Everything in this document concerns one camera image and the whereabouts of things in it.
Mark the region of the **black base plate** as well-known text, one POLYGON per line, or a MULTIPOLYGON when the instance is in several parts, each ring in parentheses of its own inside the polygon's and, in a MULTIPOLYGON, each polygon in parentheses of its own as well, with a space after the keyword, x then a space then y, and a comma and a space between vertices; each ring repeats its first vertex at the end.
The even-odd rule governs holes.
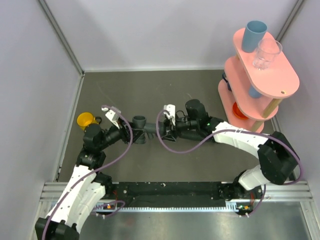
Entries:
POLYGON ((127 208, 224 207, 232 199, 221 182, 119 182, 113 185, 127 208))

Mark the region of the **grey plastic pipe fitting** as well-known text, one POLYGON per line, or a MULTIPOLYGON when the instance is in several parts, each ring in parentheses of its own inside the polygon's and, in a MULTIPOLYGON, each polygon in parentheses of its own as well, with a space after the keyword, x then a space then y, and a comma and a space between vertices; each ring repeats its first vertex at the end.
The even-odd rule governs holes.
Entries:
POLYGON ((136 115, 132 118, 132 122, 137 121, 142 127, 142 131, 134 132, 136 134, 145 134, 146 140, 152 140, 156 135, 156 124, 147 122, 147 118, 142 115, 136 115))

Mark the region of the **pink three-tier shelf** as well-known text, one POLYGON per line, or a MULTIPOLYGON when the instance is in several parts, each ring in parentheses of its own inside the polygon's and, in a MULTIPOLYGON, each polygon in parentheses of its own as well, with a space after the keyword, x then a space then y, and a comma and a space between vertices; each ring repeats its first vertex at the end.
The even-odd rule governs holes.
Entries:
POLYGON ((233 45, 236 54, 229 57, 224 64, 224 72, 231 91, 221 79, 218 93, 231 125, 260 133, 264 123, 277 114, 282 100, 291 97, 298 90, 300 80, 283 52, 267 69, 255 68, 253 66, 255 53, 242 50, 244 32, 245 29, 241 28, 234 33, 233 45), (260 98, 252 98, 249 95, 251 86, 261 94, 260 98), (233 114, 234 102, 248 119, 242 120, 233 114))

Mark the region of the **yellow plastic cup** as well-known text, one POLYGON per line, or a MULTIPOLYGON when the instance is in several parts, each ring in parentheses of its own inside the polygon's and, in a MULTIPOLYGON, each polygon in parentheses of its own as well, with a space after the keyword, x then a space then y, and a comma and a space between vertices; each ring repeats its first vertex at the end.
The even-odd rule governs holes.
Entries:
POLYGON ((77 125, 84 131, 86 127, 88 127, 91 124, 101 124, 102 118, 100 116, 94 116, 90 112, 83 112, 81 113, 77 119, 76 123, 77 125))

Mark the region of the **orange bowl bottom tier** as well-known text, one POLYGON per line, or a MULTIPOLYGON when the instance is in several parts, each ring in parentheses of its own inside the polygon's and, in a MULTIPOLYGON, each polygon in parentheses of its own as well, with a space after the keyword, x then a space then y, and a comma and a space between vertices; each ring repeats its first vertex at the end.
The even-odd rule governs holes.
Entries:
POLYGON ((239 109, 238 107, 238 104, 236 102, 233 103, 232 105, 232 112, 233 114, 238 118, 238 119, 241 119, 241 120, 247 120, 248 117, 245 116, 239 109))

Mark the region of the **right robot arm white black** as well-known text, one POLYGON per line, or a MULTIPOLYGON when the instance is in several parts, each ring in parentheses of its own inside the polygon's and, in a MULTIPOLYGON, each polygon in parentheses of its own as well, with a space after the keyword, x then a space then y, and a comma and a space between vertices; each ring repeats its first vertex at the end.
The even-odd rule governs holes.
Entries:
POLYGON ((163 126, 155 123, 156 135, 162 141, 165 135, 225 144, 251 154, 258 160, 258 165, 240 173, 233 181, 234 194, 245 198, 251 191, 266 184, 288 185, 287 181, 301 162, 287 138, 278 131, 264 134, 236 127, 228 122, 209 116, 204 105, 198 99, 185 104, 187 114, 176 117, 176 107, 167 104, 157 117, 165 116, 163 126))

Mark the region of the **blue cup middle tier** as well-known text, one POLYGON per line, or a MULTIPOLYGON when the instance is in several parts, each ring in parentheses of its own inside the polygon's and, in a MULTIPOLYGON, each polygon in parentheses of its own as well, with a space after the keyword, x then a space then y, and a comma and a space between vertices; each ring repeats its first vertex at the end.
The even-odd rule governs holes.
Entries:
POLYGON ((262 94, 259 93, 253 86, 251 86, 249 88, 249 92, 248 93, 254 99, 258 99, 258 98, 260 98, 262 96, 262 94))

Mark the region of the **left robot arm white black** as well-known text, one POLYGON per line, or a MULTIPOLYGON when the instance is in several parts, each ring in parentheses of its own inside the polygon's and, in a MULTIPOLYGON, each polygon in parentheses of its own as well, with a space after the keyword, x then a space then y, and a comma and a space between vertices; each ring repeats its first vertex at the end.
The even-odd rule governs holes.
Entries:
POLYGON ((84 129, 81 149, 73 173, 60 198, 46 217, 35 223, 39 240, 78 240, 88 216, 101 198, 114 191, 112 178, 101 172, 105 161, 104 149, 117 141, 131 145, 145 142, 146 121, 135 116, 132 122, 117 121, 109 129, 91 123, 84 129))

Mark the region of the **clear glass cup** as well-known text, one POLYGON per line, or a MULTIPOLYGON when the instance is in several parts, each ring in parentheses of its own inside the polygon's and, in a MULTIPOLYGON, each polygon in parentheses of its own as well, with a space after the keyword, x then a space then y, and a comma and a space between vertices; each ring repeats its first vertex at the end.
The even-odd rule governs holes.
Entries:
POLYGON ((258 70, 266 70, 282 52, 283 46, 273 38, 263 38, 256 48, 252 65, 258 70))

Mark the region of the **dark blue cup behind shelf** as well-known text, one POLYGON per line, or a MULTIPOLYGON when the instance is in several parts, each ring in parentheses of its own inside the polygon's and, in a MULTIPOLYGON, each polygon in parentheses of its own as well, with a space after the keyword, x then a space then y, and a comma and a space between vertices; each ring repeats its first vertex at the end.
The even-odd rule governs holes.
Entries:
POLYGON ((228 79, 227 79, 227 76, 226 76, 226 73, 225 73, 225 72, 222 73, 222 79, 225 81, 225 83, 226 83, 226 85, 227 85, 227 89, 231 92, 232 89, 231 89, 230 83, 229 83, 229 81, 228 81, 228 79))

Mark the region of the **blue cup on top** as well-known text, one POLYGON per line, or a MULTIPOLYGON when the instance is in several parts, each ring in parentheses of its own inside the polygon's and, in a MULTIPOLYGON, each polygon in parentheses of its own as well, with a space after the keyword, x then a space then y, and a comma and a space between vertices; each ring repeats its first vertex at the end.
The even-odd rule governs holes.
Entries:
POLYGON ((267 29, 267 25, 262 21, 252 20, 248 22, 244 30, 241 49, 245 53, 252 53, 263 39, 267 29))

